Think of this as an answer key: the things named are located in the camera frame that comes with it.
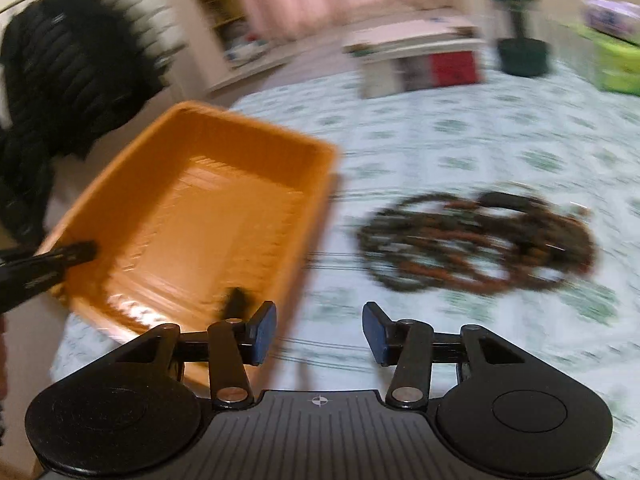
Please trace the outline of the orange plastic tray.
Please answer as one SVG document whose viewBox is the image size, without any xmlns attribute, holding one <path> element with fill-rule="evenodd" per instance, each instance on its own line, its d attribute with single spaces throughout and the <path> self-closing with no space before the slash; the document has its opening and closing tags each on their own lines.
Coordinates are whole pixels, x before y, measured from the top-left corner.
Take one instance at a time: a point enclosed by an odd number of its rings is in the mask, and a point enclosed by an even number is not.
<svg viewBox="0 0 640 480">
<path fill-rule="evenodd" d="M 60 379 L 162 323 L 218 321 L 233 289 L 291 328 L 334 190 L 330 142 L 194 101 L 171 107 L 82 192 L 44 241 L 98 244 L 55 297 L 70 309 Z"/>
</svg>

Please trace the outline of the black padded jacket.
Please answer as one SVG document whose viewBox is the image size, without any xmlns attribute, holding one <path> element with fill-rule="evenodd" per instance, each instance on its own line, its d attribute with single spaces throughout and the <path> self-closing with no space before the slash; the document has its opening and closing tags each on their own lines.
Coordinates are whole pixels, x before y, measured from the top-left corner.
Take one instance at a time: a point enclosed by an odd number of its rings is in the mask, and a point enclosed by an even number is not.
<svg viewBox="0 0 640 480">
<path fill-rule="evenodd" d="M 186 47 L 167 0 L 34 0 L 1 31 L 1 223 L 46 236 L 55 159 L 87 157 L 169 84 Z"/>
</svg>

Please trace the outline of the green patterned bed sheet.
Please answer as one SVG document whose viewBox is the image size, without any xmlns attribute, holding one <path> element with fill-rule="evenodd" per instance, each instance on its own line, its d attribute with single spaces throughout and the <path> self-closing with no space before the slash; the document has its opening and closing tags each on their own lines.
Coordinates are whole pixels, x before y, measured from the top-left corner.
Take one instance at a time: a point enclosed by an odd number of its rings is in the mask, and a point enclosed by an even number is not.
<svg viewBox="0 0 640 480">
<path fill-rule="evenodd" d="M 232 112 L 335 144 L 296 315 L 252 406 L 162 323 L 56 379 L 26 417 L 50 479 L 634 479 L 639 102 L 565 68 L 361 99 L 357 74 Z M 425 408 L 392 408 L 362 308 L 460 335 Z"/>
</svg>

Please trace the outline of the white box with red side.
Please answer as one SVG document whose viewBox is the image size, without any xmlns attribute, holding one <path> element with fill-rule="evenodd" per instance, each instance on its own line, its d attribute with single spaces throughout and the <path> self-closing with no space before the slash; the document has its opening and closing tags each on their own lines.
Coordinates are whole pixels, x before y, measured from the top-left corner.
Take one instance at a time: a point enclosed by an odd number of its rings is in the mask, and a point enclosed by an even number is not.
<svg viewBox="0 0 640 480">
<path fill-rule="evenodd" d="M 361 72 L 366 99 L 478 84 L 484 41 L 463 16 L 421 18 L 357 30 L 346 37 L 343 52 Z"/>
</svg>

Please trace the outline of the yellow bookshelf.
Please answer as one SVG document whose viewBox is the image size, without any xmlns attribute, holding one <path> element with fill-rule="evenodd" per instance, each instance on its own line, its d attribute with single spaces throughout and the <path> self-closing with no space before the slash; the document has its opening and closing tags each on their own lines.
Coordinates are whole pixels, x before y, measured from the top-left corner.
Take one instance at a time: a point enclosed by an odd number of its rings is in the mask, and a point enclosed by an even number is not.
<svg viewBox="0 0 640 480">
<path fill-rule="evenodd" d="M 262 58 L 271 44 L 254 31 L 241 0 L 198 0 L 209 29 L 221 44 L 224 58 L 238 68 Z"/>
</svg>

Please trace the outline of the green plastic box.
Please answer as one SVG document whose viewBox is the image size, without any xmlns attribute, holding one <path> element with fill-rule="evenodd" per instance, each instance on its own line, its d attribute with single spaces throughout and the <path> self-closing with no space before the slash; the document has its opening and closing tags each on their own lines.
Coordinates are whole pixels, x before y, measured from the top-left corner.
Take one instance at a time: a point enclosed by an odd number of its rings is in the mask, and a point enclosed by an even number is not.
<svg viewBox="0 0 640 480">
<path fill-rule="evenodd" d="M 566 26 L 567 64 L 598 90 L 639 95 L 639 47 L 585 25 Z"/>
</svg>

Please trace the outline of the purple patterned pouch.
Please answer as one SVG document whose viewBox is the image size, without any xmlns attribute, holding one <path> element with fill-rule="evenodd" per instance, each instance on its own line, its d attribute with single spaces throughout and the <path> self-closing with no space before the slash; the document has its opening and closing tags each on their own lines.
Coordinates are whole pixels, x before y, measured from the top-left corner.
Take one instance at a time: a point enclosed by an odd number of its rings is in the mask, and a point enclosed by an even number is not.
<svg viewBox="0 0 640 480">
<path fill-rule="evenodd" d="M 640 6 L 627 1 L 582 0 L 585 24 L 598 32 L 625 40 L 640 42 Z"/>
</svg>

